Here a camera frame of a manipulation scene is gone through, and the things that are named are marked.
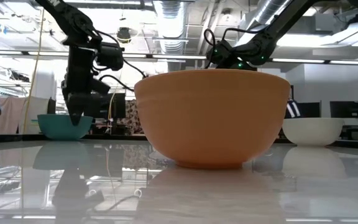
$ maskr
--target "ceiling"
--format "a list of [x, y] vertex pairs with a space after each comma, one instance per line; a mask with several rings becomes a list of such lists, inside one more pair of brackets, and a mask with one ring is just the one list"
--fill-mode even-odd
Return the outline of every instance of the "ceiling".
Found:
[[[84, 12], [93, 21], [96, 29], [116, 35], [120, 27], [130, 27], [132, 39], [129, 44], [123, 44], [125, 53], [153, 53], [160, 54], [161, 36], [158, 31], [158, 17], [152, 8], [152, 2], [145, 2], [145, 10], [134, 10], [139, 3], [137, 1], [122, 0], [67, 0], [73, 6], [76, 6]], [[208, 8], [213, 7], [213, 14], [210, 20], [214, 21], [217, 16], [217, 24], [214, 29], [216, 38], [219, 40], [223, 32], [228, 27], [239, 27], [245, 15], [257, 8], [257, 0], [194, 0], [186, 4], [187, 17], [185, 22], [185, 33], [181, 37], [184, 41], [185, 49], [183, 54], [194, 55], [202, 54], [202, 48], [198, 51], [199, 40], [202, 37], [203, 25], [208, 15]], [[217, 6], [221, 4], [223, 13], [217, 13]], [[349, 5], [346, 1], [339, 1], [336, 5], [331, 2], [319, 2], [311, 9], [308, 14], [313, 15], [314, 10], [324, 9], [325, 14], [334, 12], [343, 12], [348, 9]], [[36, 51], [39, 48], [40, 26], [42, 18], [42, 8], [35, 1], [26, 0], [5, 0], [0, 1], [0, 50], [20, 50], [20, 51]], [[174, 27], [163, 27], [164, 29], [174, 29]], [[60, 44], [66, 35], [60, 30], [52, 16], [45, 12], [44, 26], [42, 27], [41, 51], [67, 51], [68, 48]], [[228, 32], [226, 40], [230, 44], [235, 45], [241, 38], [237, 32]], [[337, 49], [318, 49], [312, 47], [286, 47], [279, 46], [274, 52], [274, 57], [283, 58], [320, 58], [328, 55], [331, 58], [358, 58], [358, 47], [342, 47]], [[132, 62], [133, 65], [139, 67], [148, 74], [156, 74], [167, 71], [166, 62]], [[58, 80], [63, 79], [67, 61], [65, 59], [55, 59], [52, 61], [51, 68]], [[35, 60], [32, 58], [14, 58], [0, 57], [0, 83], [17, 83], [9, 79], [9, 73], [6, 69], [11, 69], [27, 75], [31, 78], [34, 71]], [[185, 62], [183, 66], [194, 67], [194, 61]], [[141, 79], [141, 75], [133, 68], [125, 66], [119, 72], [108, 72], [116, 77], [121, 76], [121, 80], [128, 86], [134, 86]], [[111, 86], [116, 86], [114, 80], [108, 81]], [[13, 93], [21, 95], [21, 88], [10, 88], [8, 91], [17, 91]]]

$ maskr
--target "bowl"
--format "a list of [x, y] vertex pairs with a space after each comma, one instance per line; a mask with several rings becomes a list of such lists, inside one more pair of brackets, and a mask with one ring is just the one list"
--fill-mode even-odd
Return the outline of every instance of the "bowl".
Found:
[[343, 124], [340, 118], [293, 118], [284, 120], [283, 131], [299, 146], [327, 146], [338, 139]]
[[71, 123], [69, 115], [40, 114], [38, 124], [42, 134], [52, 140], [75, 141], [84, 137], [92, 125], [92, 117], [82, 116], [77, 126]]
[[245, 70], [187, 70], [135, 85], [137, 112], [156, 150], [179, 166], [240, 168], [274, 142], [290, 84]]

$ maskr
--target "orange bowl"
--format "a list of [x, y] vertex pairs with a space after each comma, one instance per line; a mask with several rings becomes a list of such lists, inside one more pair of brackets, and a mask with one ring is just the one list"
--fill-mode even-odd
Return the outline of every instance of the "orange bowl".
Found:
[[290, 84], [245, 70], [187, 70], [135, 85], [150, 143], [184, 167], [240, 168], [267, 150], [283, 124]]

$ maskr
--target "ceiling pipe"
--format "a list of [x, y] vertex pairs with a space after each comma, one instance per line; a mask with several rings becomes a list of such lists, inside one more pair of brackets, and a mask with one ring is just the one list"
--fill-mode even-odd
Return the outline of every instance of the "ceiling pipe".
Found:
[[203, 42], [204, 42], [204, 31], [208, 28], [209, 26], [209, 22], [211, 21], [211, 18], [212, 18], [212, 13], [213, 13], [213, 10], [214, 10], [214, 5], [215, 5], [215, 2], [214, 1], [211, 1], [208, 5], [208, 8], [207, 8], [207, 16], [205, 18], [205, 21], [204, 21], [204, 25], [203, 25], [203, 29], [201, 31], [201, 34], [200, 34], [200, 39], [198, 41], [198, 45], [197, 45], [197, 51], [196, 51], [196, 55], [199, 55], [201, 52], [201, 47], [203, 46]]
[[255, 10], [255, 17], [249, 23], [247, 29], [253, 29], [270, 23], [274, 15], [280, 13], [290, 1], [291, 0], [260, 0]]
[[329, 4], [327, 4], [326, 6], [322, 7], [318, 13], [325, 13], [328, 9], [332, 8], [332, 7], [336, 7], [338, 4], [338, 2], [331, 2]]
[[[154, 1], [155, 12], [158, 19], [158, 35], [163, 38], [184, 38], [189, 3], [180, 1]], [[181, 40], [160, 41], [163, 54], [181, 55], [185, 47]], [[168, 62], [168, 71], [178, 71], [181, 63]]]
[[[212, 25], [211, 25], [211, 30], [212, 32], [215, 32], [215, 29], [216, 29], [216, 26], [219, 22], [219, 19], [221, 18], [221, 13], [222, 13], [222, 10], [223, 10], [223, 5], [224, 5], [224, 2], [223, 0], [220, 0], [218, 2], [218, 8], [216, 9], [216, 13], [215, 13], [215, 17], [214, 17], [214, 21], [212, 22]], [[211, 41], [211, 35], [210, 34], [207, 34], [207, 39], [209, 41]], [[204, 49], [202, 51], [202, 55], [205, 55], [206, 54], [206, 51], [208, 50], [208, 47], [209, 45], [207, 43], [204, 44]]]

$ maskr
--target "computer monitor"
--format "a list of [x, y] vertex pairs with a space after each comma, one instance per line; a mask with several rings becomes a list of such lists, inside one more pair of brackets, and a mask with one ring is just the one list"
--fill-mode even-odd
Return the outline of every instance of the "computer monitor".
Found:
[[[109, 105], [112, 97], [112, 93], [107, 94], [98, 101], [92, 102], [92, 105], [84, 111], [85, 116], [91, 116], [93, 118], [108, 118]], [[111, 117], [113, 118], [125, 118], [126, 117], [126, 102], [125, 93], [116, 93], [114, 95], [113, 102], [111, 104]]]
[[316, 103], [297, 103], [298, 108], [304, 118], [320, 118], [321, 107], [320, 102]]
[[358, 118], [358, 101], [330, 101], [332, 118]]

